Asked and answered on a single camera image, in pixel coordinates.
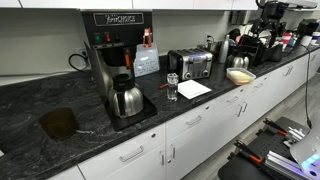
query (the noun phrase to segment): black granite countertop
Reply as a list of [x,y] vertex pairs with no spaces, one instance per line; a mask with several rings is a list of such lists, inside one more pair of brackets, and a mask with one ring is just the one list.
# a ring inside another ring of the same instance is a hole
[[[306,54],[304,50],[293,51],[279,63],[265,62],[249,71],[259,77]],[[113,130],[90,74],[70,73],[0,87],[0,149],[5,152],[0,157],[0,179],[51,177],[238,87],[225,77],[223,65],[214,64],[210,78],[196,80],[211,92],[192,100],[179,94],[178,101],[171,102],[166,90],[159,90],[166,83],[166,74],[162,68],[137,78],[158,115],[120,132]],[[59,107],[71,107],[80,130],[87,133],[61,141],[50,139],[38,120]]]

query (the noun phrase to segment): paper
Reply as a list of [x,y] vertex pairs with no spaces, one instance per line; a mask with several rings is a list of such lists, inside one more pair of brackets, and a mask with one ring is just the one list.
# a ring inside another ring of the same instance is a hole
[[194,80],[185,81],[178,84],[178,92],[188,99],[207,93],[211,89],[195,82]]

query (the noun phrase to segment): coffee maker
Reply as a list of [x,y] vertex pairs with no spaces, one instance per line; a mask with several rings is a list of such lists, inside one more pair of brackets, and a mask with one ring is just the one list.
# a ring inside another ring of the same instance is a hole
[[137,45],[149,47],[152,12],[82,10],[85,46],[98,93],[115,130],[157,114],[135,83]]

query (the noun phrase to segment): toaster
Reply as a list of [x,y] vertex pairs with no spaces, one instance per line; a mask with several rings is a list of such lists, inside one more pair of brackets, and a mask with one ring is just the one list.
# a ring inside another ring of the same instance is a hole
[[210,76],[212,54],[202,49],[171,50],[168,52],[168,71],[180,81]]

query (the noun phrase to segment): floor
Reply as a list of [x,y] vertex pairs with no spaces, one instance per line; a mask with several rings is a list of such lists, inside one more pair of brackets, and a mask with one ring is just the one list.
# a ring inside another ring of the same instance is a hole
[[[236,138],[222,147],[218,152],[209,157],[197,168],[187,174],[183,180],[219,180],[217,176],[218,170],[227,163],[227,157],[231,152],[235,151],[233,143],[236,139],[240,139],[245,143],[251,142],[255,138],[255,133],[264,127],[262,122],[266,117],[277,120],[281,116],[287,117],[300,124],[307,126],[305,114],[305,85],[301,86],[284,101],[258,119],[249,128],[239,134]],[[316,74],[310,81],[308,86],[308,110],[309,117],[320,109],[320,74]]]

